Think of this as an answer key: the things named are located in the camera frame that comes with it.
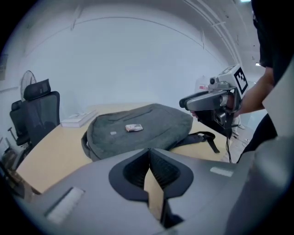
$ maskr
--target small packet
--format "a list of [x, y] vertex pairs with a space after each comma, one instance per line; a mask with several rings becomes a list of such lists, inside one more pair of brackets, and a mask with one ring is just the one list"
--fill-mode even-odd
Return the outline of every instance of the small packet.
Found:
[[143, 130], [143, 127], [140, 124], [130, 124], [130, 125], [126, 125], [125, 129], [127, 130], [127, 132], [133, 132], [133, 131]]

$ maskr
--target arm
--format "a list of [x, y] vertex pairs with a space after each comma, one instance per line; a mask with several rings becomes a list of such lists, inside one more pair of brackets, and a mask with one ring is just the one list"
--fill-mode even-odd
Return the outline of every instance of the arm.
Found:
[[265, 74], [258, 80], [256, 85], [245, 94], [241, 109], [236, 112], [237, 117], [240, 114], [254, 112], [264, 109], [262, 102], [274, 87], [273, 70], [266, 67]]

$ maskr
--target backpack strap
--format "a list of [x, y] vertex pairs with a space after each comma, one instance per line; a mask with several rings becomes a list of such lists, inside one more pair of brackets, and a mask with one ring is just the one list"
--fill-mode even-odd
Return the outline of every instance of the backpack strap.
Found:
[[219, 153], [220, 151], [217, 149], [214, 139], [215, 139], [215, 135], [213, 133], [208, 131], [198, 131], [196, 133], [188, 135], [186, 138], [181, 140], [175, 147], [207, 141], [210, 147], [212, 148], [212, 150], [215, 153]]
[[87, 144], [88, 143], [88, 138], [87, 138], [87, 131], [83, 135], [82, 139], [82, 148], [85, 152], [85, 155], [89, 157], [92, 161], [97, 161], [100, 160], [100, 158], [95, 154], [95, 152], [91, 149], [91, 147]]

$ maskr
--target ceiling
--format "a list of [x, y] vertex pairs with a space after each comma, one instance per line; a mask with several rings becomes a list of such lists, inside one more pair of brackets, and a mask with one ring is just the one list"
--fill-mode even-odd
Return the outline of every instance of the ceiling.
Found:
[[264, 72], [255, 65], [259, 62], [259, 42], [251, 3], [241, 0], [41, 0], [25, 22], [29, 28], [53, 12], [103, 3], [134, 3], [167, 11], [202, 31], [229, 64], [240, 63], [249, 81], [256, 82]]

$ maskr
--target desk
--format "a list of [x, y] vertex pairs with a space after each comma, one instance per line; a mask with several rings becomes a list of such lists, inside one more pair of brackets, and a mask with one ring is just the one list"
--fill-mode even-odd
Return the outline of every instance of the desk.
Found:
[[[148, 104], [150, 103], [105, 104], [91, 106], [88, 110], [96, 109], [98, 114], [106, 114], [127, 111]], [[85, 155], [81, 145], [81, 138], [89, 124], [90, 121], [81, 128], [57, 126], [26, 156], [17, 168], [17, 173], [37, 191], [43, 193], [76, 169], [92, 162]], [[226, 152], [226, 138], [194, 120], [190, 133], [198, 131], [214, 133], [215, 145], [220, 153], [215, 154], [207, 142], [180, 146], [171, 151], [186, 156], [219, 161]]]

